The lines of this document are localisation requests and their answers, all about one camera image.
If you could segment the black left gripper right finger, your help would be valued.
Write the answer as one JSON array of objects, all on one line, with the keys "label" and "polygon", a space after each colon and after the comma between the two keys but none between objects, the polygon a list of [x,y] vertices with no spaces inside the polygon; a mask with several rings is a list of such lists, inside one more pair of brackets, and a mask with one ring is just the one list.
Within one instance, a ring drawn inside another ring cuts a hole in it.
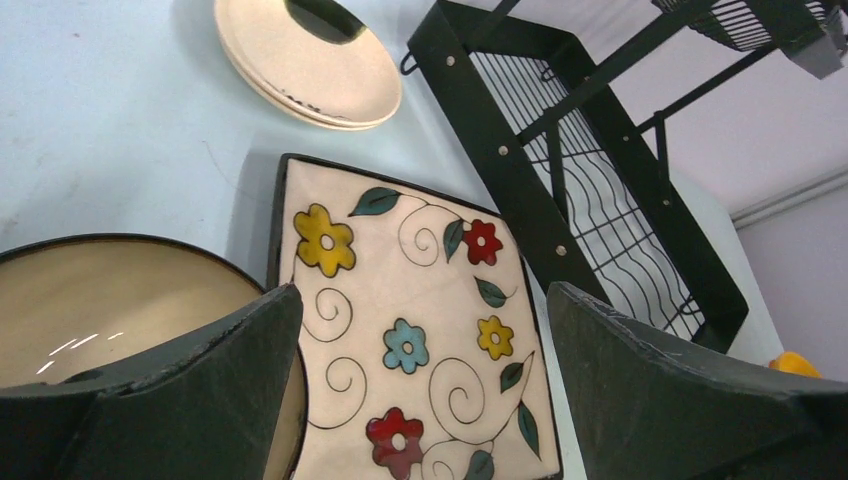
[{"label": "black left gripper right finger", "polygon": [[591,479],[843,479],[847,386],[737,360],[564,282],[548,318]]}]

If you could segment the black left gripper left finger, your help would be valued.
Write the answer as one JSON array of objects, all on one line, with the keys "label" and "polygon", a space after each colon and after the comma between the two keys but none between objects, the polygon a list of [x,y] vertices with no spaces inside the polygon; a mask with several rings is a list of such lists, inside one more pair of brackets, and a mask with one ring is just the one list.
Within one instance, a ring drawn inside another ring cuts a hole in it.
[{"label": "black left gripper left finger", "polygon": [[288,479],[304,434],[303,302],[239,310],[59,383],[1,391],[5,479]]}]

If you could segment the tan bowl with dark rim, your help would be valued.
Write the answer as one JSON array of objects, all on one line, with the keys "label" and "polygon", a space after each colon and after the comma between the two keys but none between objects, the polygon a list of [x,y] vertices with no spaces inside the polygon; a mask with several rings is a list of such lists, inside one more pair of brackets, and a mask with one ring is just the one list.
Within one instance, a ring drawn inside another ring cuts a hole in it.
[{"label": "tan bowl with dark rim", "polygon": [[84,235],[4,253],[1,391],[59,383],[141,353],[277,287],[155,237]]}]

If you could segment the square floral ceramic plate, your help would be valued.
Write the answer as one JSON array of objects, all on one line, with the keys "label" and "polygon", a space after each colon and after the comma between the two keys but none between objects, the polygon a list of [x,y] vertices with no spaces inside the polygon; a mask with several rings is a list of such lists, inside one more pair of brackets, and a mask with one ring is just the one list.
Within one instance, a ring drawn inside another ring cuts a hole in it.
[{"label": "square floral ceramic plate", "polygon": [[560,479],[540,321],[494,211],[281,157],[268,279],[300,292],[295,479]]}]

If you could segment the yellow plastic bowl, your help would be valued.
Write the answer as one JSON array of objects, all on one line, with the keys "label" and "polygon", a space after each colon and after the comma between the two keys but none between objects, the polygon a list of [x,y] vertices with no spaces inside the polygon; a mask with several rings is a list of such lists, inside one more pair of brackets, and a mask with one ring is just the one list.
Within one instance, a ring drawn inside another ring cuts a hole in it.
[{"label": "yellow plastic bowl", "polygon": [[784,373],[791,373],[805,377],[822,377],[821,373],[810,361],[800,354],[791,351],[778,355],[775,359],[769,362],[768,367]]}]

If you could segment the round cream plate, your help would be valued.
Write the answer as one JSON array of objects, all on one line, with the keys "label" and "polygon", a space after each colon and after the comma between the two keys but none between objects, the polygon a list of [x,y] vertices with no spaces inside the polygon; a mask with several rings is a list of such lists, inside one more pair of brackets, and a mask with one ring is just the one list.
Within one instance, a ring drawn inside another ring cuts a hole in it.
[{"label": "round cream plate", "polygon": [[335,1],[217,1],[214,18],[233,67],[292,116],[366,130],[401,104],[402,83],[389,52]]}]

